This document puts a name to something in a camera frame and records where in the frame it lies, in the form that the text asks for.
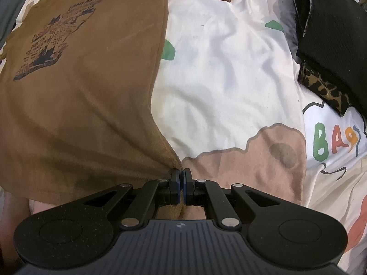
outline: black folded clothing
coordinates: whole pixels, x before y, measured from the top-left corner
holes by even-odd
[[[347,95],[349,106],[353,104],[367,117],[367,13],[354,0],[295,2],[300,73],[305,65],[311,67],[315,75],[336,87],[330,94]],[[336,104],[319,89],[312,91],[341,116],[345,113],[345,104]]]

